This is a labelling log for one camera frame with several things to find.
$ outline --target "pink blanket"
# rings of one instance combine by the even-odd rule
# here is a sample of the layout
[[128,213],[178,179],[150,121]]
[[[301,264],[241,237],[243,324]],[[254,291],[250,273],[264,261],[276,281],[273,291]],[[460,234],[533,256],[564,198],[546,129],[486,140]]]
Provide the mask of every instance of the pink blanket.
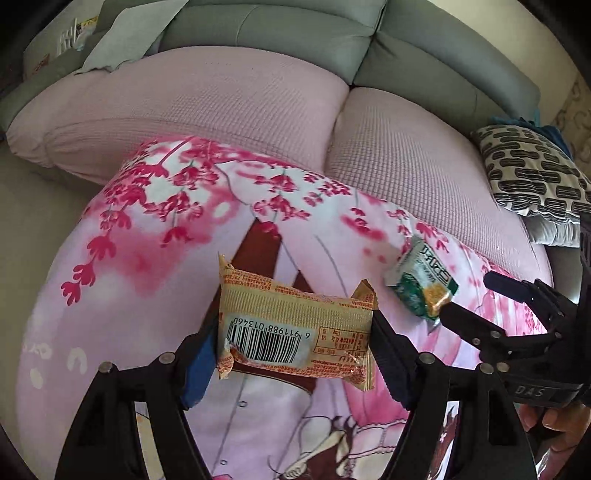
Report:
[[[384,286],[385,269],[412,235],[453,274],[456,303],[509,335],[543,331],[528,308],[484,288],[484,273],[500,268],[393,203],[203,138],[144,144],[88,205],[32,313],[17,388],[26,460],[41,480],[53,477],[102,361],[145,365],[199,329],[215,308],[218,253],[237,268],[316,293],[349,296],[367,278],[392,327],[419,351],[474,368],[474,347],[443,327],[429,333]],[[432,478],[455,413],[450,406]],[[235,480],[377,479],[406,418],[379,374],[365,393],[341,380],[233,372],[220,381],[214,374],[204,400],[187,412],[212,475]]]

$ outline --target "yellow snack wrapper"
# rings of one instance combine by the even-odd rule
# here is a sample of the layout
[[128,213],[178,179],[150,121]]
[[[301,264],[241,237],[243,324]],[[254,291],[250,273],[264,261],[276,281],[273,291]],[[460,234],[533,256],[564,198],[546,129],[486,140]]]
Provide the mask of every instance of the yellow snack wrapper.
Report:
[[376,294],[362,280],[349,299],[305,293],[220,261],[217,370],[234,362],[290,375],[374,387],[369,350]]

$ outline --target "throw pillow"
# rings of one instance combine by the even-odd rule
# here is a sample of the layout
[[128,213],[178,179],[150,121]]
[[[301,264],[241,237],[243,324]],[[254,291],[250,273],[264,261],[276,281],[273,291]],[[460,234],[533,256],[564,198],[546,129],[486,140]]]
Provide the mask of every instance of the throw pillow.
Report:
[[491,125],[473,133],[497,204],[524,216],[579,223],[591,184],[559,147],[529,128]]
[[523,223],[533,244],[579,247],[581,226],[578,224],[549,222],[541,215],[526,217]]

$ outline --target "black and white pillow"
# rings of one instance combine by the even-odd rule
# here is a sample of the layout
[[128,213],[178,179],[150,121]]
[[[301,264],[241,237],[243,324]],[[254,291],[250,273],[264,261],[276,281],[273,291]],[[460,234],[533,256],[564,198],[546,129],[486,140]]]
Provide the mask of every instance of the black and white pillow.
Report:
[[491,125],[473,133],[496,202],[524,216],[579,223],[591,213],[591,183],[559,147],[529,128]]

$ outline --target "snack package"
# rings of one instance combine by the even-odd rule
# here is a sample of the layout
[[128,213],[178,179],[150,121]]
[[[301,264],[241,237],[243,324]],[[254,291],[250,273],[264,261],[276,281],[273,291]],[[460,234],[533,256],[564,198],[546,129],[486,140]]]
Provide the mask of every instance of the snack package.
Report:
[[291,375],[343,378],[361,390],[374,386],[369,350],[374,290],[363,280],[351,298],[305,293],[235,269],[220,256],[217,370],[234,362]]
[[384,280],[411,312],[439,323],[439,311],[456,294],[457,283],[422,238],[413,237],[411,244]]

